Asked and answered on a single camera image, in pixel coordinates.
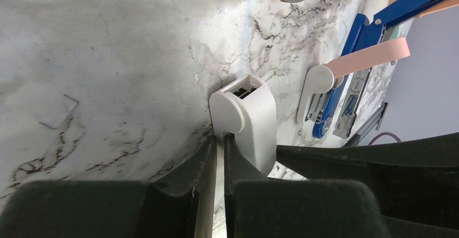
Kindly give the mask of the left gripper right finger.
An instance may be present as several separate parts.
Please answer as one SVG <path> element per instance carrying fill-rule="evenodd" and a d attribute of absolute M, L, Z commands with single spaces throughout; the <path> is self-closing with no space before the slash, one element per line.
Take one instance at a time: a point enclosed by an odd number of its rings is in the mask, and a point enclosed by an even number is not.
<path fill-rule="evenodd" d="M 390 237 L 374 194 L 354 180 L 269 178 L 224 137 L 228 237 Z"/>

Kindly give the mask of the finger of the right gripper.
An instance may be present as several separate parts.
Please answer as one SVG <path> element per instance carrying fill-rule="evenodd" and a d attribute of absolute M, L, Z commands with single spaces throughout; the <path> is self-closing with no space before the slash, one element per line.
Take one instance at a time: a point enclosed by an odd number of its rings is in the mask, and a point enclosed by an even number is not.
<path fill-rule="evenodd" d="M 458 134 L 341 148 L 277 146 L 309 180 L 347 179 L 374 193 L 390 229 L 458 228 Z"/>

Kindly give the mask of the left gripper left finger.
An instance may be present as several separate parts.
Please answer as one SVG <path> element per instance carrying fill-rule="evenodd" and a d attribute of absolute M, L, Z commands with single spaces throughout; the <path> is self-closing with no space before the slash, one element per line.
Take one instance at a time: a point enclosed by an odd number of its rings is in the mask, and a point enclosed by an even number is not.
<path fill-rule="evenodd" d="M 155 182 L 36 181 L 1 213 L 1 237 L 211 237 L 217 141 Z"/>

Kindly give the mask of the white stapler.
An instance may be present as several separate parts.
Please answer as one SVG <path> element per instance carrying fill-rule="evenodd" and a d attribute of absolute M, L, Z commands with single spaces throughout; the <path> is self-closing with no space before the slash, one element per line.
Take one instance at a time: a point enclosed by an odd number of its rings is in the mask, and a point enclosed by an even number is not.
<path fill-rule="evenodd" d="M 247 75 L 211 94 L 209 110 L 219 141 L 233 134 L 242 155 L 268 175 L 276 162 L 277 111 L 267 84 Z"/>

